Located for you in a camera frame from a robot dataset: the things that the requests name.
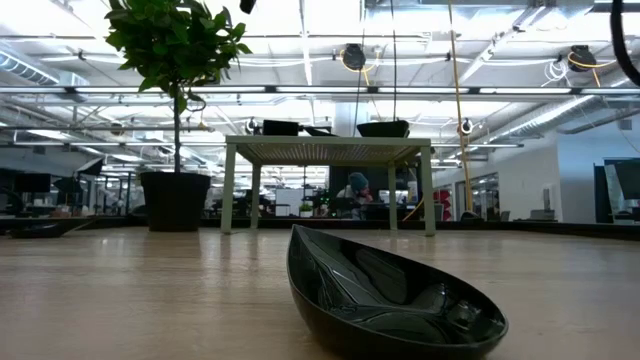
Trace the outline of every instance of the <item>small potted plant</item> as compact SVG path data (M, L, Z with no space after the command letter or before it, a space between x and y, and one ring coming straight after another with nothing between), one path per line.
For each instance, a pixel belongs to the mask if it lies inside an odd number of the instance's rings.
M216 84L229 78L231 61L239 53L250 54L240 43L245 25L233 27L225 8L215 17L196 0L109 0L112 11L107 42L124 52L120 70L136 69L144 78L138 91L159 87L173 99L174 173L141 174L149 229L195 231L198 229L208 176L180 172L180 114L202 111L204 99L193 86Z
M313 216L313 208L309 204L300 205L300 217L301 218L310 218Z

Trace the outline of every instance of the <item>wooden tabletop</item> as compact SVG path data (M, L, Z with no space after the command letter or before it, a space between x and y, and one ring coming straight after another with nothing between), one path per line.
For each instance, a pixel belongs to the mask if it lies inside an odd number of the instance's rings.
M489 360L638 356L640 243L524 232L330 232L486 293L510 323ZM0 238L0 359L335 359L293 303L289 235L115 228Z

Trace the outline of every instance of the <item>small table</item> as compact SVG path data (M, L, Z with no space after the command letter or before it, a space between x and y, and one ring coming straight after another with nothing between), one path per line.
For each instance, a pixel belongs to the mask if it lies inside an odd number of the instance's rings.
M253 165L251 228L258 227L260 173L263 165L380 166L389 173L389 225L398 229L396 212L396 166L402 166L420 153L425 230L434 236L435 214L431 179L431 140L405 138L344 138L296 136L227 136L223 204L233 202L236 153ZM231 233L231 206L223 206L221 231Z

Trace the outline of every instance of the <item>black container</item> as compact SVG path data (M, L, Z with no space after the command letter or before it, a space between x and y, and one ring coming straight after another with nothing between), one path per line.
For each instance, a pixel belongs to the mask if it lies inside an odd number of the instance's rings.
M293 121L264 120L262 135L265 136L298 136L300 124Z
M408 137L409 123L404 120L376 122L358 125L358 132L363 137Z
M197 231L211 178L192 173L141 175L150 231Z
M507 320L484 294L430 266L301 226L291 292L320 343L350 359L482 359Z

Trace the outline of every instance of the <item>plant pot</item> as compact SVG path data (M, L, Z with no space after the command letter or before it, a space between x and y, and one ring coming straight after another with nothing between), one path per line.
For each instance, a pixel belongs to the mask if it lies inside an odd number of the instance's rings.
M150 231L197 231L211 178L191 173L140 175Z

